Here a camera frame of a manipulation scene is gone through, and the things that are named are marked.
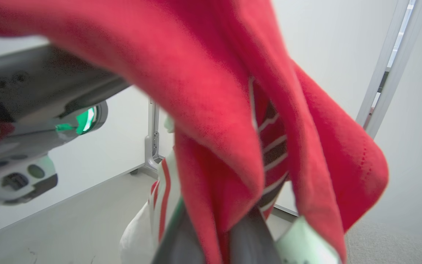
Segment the red fabric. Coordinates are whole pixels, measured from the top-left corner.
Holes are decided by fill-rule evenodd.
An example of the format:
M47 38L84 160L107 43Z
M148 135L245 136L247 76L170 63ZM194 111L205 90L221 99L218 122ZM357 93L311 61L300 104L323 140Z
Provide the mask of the red fabric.
M121 74L171 114L184 202L210 264L264 186L254 76L283 120L298 211L345 262L343 232L385 188L385 158L289 58L269 0L0 0L0 35L29 34Z

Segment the red cloth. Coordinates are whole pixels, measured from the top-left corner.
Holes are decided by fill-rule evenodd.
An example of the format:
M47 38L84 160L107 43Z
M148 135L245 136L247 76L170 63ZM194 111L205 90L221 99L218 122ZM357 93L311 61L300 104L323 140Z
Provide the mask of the red cloth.
M387 164L289 58L269 0L0 0L0 35L29 34L121 74L172 115L183 198L210 264L264 185L254 76L285 125L298 211L345 262L343 233L379 198Z

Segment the red garment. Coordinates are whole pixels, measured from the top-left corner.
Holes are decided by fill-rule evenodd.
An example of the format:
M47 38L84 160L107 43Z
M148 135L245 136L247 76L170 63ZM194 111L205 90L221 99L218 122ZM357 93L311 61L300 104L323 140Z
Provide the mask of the red garment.
M121 74L171 114L183 198L210 264L222 262L219 240L226 259L226 232L264 186L254 76L256 100L271 99L286 129L298 212L345 262L343 233L379 198L387 163L288 57L269 0L0 0L0 35L29 34Z

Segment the red stripe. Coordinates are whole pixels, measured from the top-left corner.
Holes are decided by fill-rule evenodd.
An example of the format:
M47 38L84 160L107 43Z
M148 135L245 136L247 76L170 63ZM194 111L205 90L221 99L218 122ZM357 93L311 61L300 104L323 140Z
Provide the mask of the red stripe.
M166 227L166 212L167 212L167 201L169 200L170 193L170 174L169 167L167 167L166 159L162 160L162 169L164 170L164 176L166 177L166 191L162 199L162 206L160 209L160 222L159 222L159 241L162 239L164 229Z
M157 184L156 184L156 188L154 189L154 209L156 208L156 201L157 201L157 193L158 193L158 190L159 190L159 184L160 184L160 182L159 181L157 181Z

